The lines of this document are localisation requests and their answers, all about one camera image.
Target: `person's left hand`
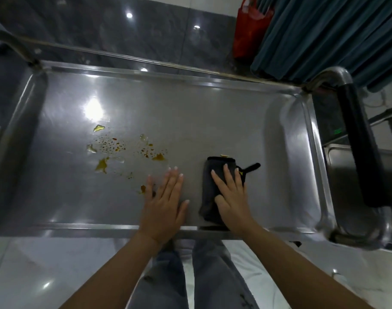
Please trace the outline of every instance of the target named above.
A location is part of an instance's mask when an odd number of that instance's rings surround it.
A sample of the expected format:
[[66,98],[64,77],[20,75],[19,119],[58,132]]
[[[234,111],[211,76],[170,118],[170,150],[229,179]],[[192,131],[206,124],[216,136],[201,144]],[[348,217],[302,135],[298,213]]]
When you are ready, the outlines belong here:
[[140,233],[164,244],[178,232],[186,218],[189,203],[186,200],[178,207],[182,184],[183,174],[179,175],[178,168],[169,169],[153,197],[153,179],[151,176],[147,177]]

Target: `hand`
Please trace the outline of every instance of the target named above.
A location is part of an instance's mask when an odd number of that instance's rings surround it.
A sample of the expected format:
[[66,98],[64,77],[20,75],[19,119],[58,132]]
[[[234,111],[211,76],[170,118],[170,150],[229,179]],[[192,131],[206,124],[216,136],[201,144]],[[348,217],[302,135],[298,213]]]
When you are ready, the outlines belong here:
[[170,240],[186,218],[189,200],[182,202],[178,208],[183,184],[183,174],[178,173],[177,167],[174,170],[169,169],[155,197],[153,197],[153,179],[151,176],[147,177],[145,206],[140,219],[139,233],[154,239],[158,244]]
[[224,224],[233,234],[243,237],[249,228],[257,225],[247,203],[246,183],[243,187],[238,168],[235,169],[235,181],[227,164],[223,166],[223,171],[227,184],[212,170],[212,178],[222,193],[222,195],[217,195],[214,201]]

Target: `finger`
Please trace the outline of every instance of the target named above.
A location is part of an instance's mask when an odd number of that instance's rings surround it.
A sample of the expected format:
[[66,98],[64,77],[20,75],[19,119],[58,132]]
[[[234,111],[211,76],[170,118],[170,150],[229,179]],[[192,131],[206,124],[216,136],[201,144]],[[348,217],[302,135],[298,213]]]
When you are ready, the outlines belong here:
[[247,187],[246,187],[246,182],[243,185],[243,195],[245,196],[245,200],[247,201]]
[[179,212],[178,216],[176,217],[176,224],[178,227],[181,227],[184,224],[184,221],[186,220],[186,213],[187,213],[187,207],[189,205],[190,200],[183,201],[180,204],[179,207]]
[[230,196],[230,190],[227,187],[226,183],[223,182],[221,178],[219,178],[219,176],[215,173],[213,169],[210,173],[212,175],[213,181],[216,183],[217,187],[219,188],[220,193],[222,193],[222,195],[224,195],[225,197]]
[[170,194],[169,204],[176,207],[178,206],[179,203],[180,192],[182,191],[183,179],[184,179],[183,173],[179,174],[178,181],[173,187],[172,194]]
[[229,171],[229,167],[227,166],[227,164],[224,164],[223,172],[224,172],[224,178],[226,179],[227,187],[229,188],[230,191],[235,191],[236,185],[235,182],[233,181],[233,177]]
[[214,198],[214,202],[217,205],[217,208],[219,209],[220,216],[222,217],[222,214],[224,214],[227,210],[230,209],[229,204],[226,202],[224,197],[222,195],[217,195]]
[[163,177],[162,185],[157,189],[155,198],[157,200],[162,198],[163,192],[165,191],[166,185],[168,184],[169,176],[170,176],[171,169],[169,168],[168,171],[165,173]]
[[163,192],[162,199],[168,201],[170,198],[170,194],[172,193],[173,187],[175,186],[176,182],[178,181],[178,168],[175,167],[170,172],[170,178],[168,184],[166,185],[165,191]]
[[240,193],[243,193],[243,184],[242,184],[242,178],[240,177],[239,168],[235,169],[235,184],[236,184],[236,189]]
[[153,179],[151,175],[148,175],[146,179],[145,204],[147,204],[152,200],[152,193],[153,193]]

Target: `jeans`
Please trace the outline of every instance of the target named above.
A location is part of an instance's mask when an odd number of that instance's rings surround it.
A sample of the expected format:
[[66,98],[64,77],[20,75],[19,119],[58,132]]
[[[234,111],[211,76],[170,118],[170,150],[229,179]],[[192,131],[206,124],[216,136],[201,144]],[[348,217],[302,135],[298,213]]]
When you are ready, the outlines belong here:
[[[192,252],[195,309],[258,309],[222,241],[198,240]],[[183,264],[175,251],[161,251],[139,280],[128,309],[188,309]]]

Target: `forearm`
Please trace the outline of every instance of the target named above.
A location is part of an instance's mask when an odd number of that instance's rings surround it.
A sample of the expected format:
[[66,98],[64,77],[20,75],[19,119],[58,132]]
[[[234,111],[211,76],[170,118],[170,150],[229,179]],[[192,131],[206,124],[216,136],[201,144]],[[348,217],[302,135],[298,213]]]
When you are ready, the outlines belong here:
[[147,263],[159,249],[156,241],[136,233],[60,309],[124,309]]
[[259,225],[243,236],[292,309],[372,309],[361,298]]

